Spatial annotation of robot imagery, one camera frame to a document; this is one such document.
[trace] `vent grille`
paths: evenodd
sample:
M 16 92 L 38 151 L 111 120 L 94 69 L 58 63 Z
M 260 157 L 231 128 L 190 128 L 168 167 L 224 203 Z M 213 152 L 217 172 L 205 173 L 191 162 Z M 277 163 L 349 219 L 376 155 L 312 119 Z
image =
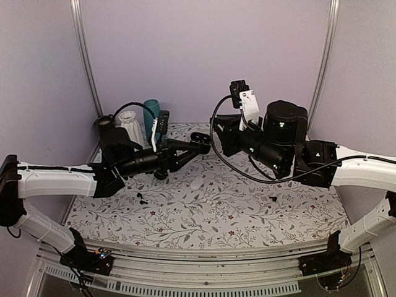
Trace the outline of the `vent grille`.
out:
M 77 277 L 67 268 L 46 265 L 45 272 L 54 277 L 78 283 Z M 107 280 L 107 287 L 90 285 L 99 290 L 113 291 L 138 297 L 273 297 L 300 293 L 298 282 L 289 282 L 272 286 L 234 289 L 172 289 L 140 286 L 128 282 Z

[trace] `teal cup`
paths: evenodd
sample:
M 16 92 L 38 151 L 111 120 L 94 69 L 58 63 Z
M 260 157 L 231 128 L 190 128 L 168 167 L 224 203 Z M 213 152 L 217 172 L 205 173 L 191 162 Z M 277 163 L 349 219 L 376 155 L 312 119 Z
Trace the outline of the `teal cup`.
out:
M 160 114 L 160 103 L 156 99 L 149 99 L 144 101 L 143 103 L 146 107 L 148 107 L 154 114 L 155 117 L 157 118 L 158 115 Z M 150 138 L 151 138 L 151 129 L 153 127 L 153 117 L 152 115 L 146 110 L 143 110 L 143 118 L 144 118 L 144 129 L 146 132 L 146 138 L 147 141 L 150 143 Z M 155 140 L 158 141 L 160 138 L 160 134 L 156 133 L 155 134 Z

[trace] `lavender backdrop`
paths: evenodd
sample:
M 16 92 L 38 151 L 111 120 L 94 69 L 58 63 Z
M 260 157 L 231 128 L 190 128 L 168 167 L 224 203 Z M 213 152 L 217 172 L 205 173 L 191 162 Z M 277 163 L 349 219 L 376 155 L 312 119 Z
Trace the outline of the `lavender backdrop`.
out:
M 81 1 L 104 111 L 156 98 L 172 123 L 207 123 L 238 79 L 256 91 L 263 114 L 280 98 L 309 107 L 329 6 L 325 0 Z
M 95 119 L 69 1 L 1 1 L 0 159 L 16 153 L 41 164 L 85 163 Z M 69 197 L 32 199 L 57 221 Z M 23 296 L 38 243 L 0 228 L 0 295 Z
M 311 137 L 396 155 L 396 2 L 341 1 L 337 32 Z M 384 191 L 339 189 L 351 222 Z M 372 241 L 389 296 L 396 296 L 396 229 Z

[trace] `table surface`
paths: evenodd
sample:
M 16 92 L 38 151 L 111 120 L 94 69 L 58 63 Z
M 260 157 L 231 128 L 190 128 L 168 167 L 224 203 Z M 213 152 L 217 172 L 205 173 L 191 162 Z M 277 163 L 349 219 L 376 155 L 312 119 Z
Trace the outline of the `table surface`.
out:
M 170 124 L 168 138 L 189 141 L 195 131 L 208 133 L 209 126 Z M 218 139 L 215 142 L 220 148 Z M 229 160 L 259 177 L 245 154 Z M 193 191 L 189 185 L 196 176 L 204 178 L 204 185 Z M 213 150 L 196 157 L 164 181 L 152 174 L 139 174 L 125 184 L 110 198 L 77 197 L 66 225 L 80 231 L 84 238 L 183 249 L 301 243 L 325 239 L 329 233 L 349 225 L 334 188 L 295 182 L 255 183 L 231 171 Z M 140 204 L 138 192 L 148 204 Z

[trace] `black cable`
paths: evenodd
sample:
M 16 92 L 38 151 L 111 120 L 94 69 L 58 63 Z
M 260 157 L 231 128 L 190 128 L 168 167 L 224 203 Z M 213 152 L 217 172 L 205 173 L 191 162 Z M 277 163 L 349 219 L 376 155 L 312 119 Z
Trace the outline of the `black cable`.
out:
M 114 115 L 112 116 L 113 119 L 116 118 L 117 114 L 119 114 L 121 112 L 121 110 L 123 110 L 124 108 L 127 108 L 128 106 L 132 106 L 132 105 L 136 105 L 136 106 L 140 106 L 140 107 L 144 108 L 145 110 L 148 111 L 148 113 L 151 114 L 153 119 L 155 119 L 154 112 L 150 108 L 148 108 L 147 106 L 145 106 L 144 104 L 142 104 L 140 102 L 129 102 L 129 103 L 124 104 L 122 107 L 118 108 L 117 111 L 114 113 Z
M 22 234 L 22 232 L 21 232 L 20 229 L 19 229 L 18 235 L 13 234 L 13 233 L 11 232 L 11 230 L 10 230 L 9 227 L 7 227 L 7 231 L 8 231 L 8 233 L 10 233 L 10 235 L 11 235 L 13 238 L 16 238 L 16 239 L 20 238 L 20 235 Z
M 13 171 L 18 171 L 18 170 L 64 170 L 64 171 L 72 171 L 72 172 L 80 172 L 80 173 L 95 173 L 93 170 L 86 170 L 86 169 L 81 169 L 81 168 L 73 168 L 73 167 L 65 167 L 65 166 L 37 166 L 37 165 L 32 165 L 32 166 L 18 166 L 17 168 L 11 168 L 2 174 L 0 174 L 0 181 L 9 173 Z
M 301 174 L 299 174 L 297 176 L 292 176 L 290 178 L 279 179 L 278 181 L 266 181 L 264 179 L 259 179 L 259 178 L 255 178 L 253 176 L 250 176 L 250 175 L 246 174 L 245 172 L 241 171 L 240 169 L 238 169 L 237 167 L 235 167 L 232 164 L 230 164 L 226 159 L 224 159 L 223 156 L 220 154 L 220 152 L 217 150 L 217 148 L 216 148 L 216 146 L 214 144 L 214 141 L 213 141 L 213 124 L 214 124 L 214 120 L 216 118 L 217 111 L 220 108 L 220 106 L 223 104 L 223 102 L 225 100 L 227 100 L 227 99 L 230 99 L 230 98 L 232 98 L 232 96 L 228 95 L 228 96 L 224 97 L 223 99 L 221 99 L 217 103 L 217 105 L 215 107 L 215 110 L 213 111 L 212 120 L 210 122 L 210 143 L 212 144 L 212 148 L 213 148 L 213 151 L 216 153 L 216 156 L 221 161 L 223 161 L 225 165 L 230 167 L 232 170 L 235 170 L 236 172 L 238 172 L 240 175 L 244 176 L 245 178 L 249 178 L 249 179 L 251 179 L 251 180 L 253 180 L 253 181 L 257 182 L 257 183 L 262 183 L 262 184 L 280 184 L 280 183 L 284 183 L 284 182 L 287 182 L 287 181 L 292 181 L 292 180 L 294 180 L 296 178 L 301 178 L 303 176 L 306 176 L 308 174 L 311 174 L 313 172 L 316 172 L 316 171 L 319 171 L 319 170 L 321 170 L 323 168 L 326 168 L 326 167 L 328 167 L 330 165 L 339 164 L 341 161 L 346 161 L 346 160 L 351 160 L 351 159 L 365 159 L 365 158 L 367 158 L 367 156 L 365 156 L 365 155 L 356 155 L 356 156 L 344 157 L 344 158 L 335 160 L 333 162 L 330 162 L 328 164 L 325 164 L 323 166 L 320 166 L 318 168 L 315 168 L 315 169 L 312 169 L 310 171 L 307 171 L 305 173 L 301 173 Z
M 273 178 L 271 176 L 269 176 L 267 173 L 265 173 L 264 171 L 262 171 L 256 163 L 254 163 L 253 158 L 250 157 L 250 155 L 247 156 L 247 158 L 249 159 L 249 162 L 251 163 L 251 165 L 253 165 L 254 169 L 256 169 L 259 173 L 261 173 L 263 176 L 265 176 L 266 178 L 270 179 L 271 181 L 275 181 L 276 178 Z
M 359 269 L 360 269 L 360 265 L 361 265 L 361 247 L 359 247 L 359 263 L 358 263 L 358 267 L 356 268 L 355 274 L 349 279 L 349 282 L 347 283 L 342 283 L 337 289 L 333 289 L 333 290 L 327 290 L 327 291 L 337 291 L 339 289 L 342 289 L 346 286 L 348 286 L 358 275 Z
M 81 292 L 82 292 L 85 296 L 86 296 L 85 293 L 87 293 L 89 297 L 94 297 L 94 296 L 91 294 L 90 290 L 88 289 L 87 285 L 84 283 L 84 279 L 83 279 L 83 277 L 82 277 L 83 274 L 80 272 L 80 275 L 79 275 L 79 274 L 74 270 L 74 268 L 71 267 L 71 266 L 69 265 L 69 261 L 67 261 L 67 259 L 65 259 L 65 257 L 63 256 L 63 254 L 62 254 L 61 252 L 59 252 L 58 249 L 56 249 L 55 247 L 54 247 L 54 249 L 55 249 L 55 251 L 61 256 L 61 258 L 63 259 L 63 261 L 66 263 L 66 265 L 70 268 L 70 270 L 74 273 L 74 275 L 75 275 L 75 276 L 77 277 L 77 279 L 79 280 Z

